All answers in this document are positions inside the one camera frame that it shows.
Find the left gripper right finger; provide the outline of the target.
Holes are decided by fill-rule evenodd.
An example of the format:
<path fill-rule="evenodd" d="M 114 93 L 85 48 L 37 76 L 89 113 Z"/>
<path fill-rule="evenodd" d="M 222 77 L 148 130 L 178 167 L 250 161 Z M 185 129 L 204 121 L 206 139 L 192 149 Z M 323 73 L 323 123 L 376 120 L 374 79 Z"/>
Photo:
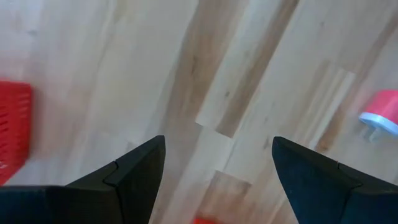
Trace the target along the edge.
<path fill-rule="evenodd" d="M 272 158 L 299 224 L 398 224 L 398 186 L 280 136 Z"/>

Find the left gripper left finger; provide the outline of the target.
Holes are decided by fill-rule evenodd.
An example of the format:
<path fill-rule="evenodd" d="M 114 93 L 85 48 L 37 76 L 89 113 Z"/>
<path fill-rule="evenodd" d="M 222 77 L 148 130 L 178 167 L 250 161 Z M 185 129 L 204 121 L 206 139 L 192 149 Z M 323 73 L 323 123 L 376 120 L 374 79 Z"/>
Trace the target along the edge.
<path fill-rule="evenodd" d="M 0 224 L 148 224 L 165 153 L 158 135 L 65 186 L 0 187 Z"/>

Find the red plastic mesh basket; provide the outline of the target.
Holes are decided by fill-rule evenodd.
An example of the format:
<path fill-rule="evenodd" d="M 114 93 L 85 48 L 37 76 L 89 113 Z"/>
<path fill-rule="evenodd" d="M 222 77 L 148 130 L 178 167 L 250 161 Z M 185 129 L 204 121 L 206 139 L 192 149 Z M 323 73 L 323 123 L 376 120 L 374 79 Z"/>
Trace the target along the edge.
<path fill-rule="evenodd" d="M 26 83 L 0 81 L 0 186 L 29 156 L 32 87 Z"/>

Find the pink and white charger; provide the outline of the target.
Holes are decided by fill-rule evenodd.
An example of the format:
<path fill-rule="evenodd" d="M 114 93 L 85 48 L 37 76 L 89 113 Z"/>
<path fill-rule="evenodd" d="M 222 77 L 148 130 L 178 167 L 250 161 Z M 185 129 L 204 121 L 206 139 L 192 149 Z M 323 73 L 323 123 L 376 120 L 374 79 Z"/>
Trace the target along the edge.
<path fill-rule="evenodd" d="M 374 141 L 382 132 L 398 136 L 398 90 L 380 90 L 374 94 L 359 120 L 368 126 L 365 137 Z"/>

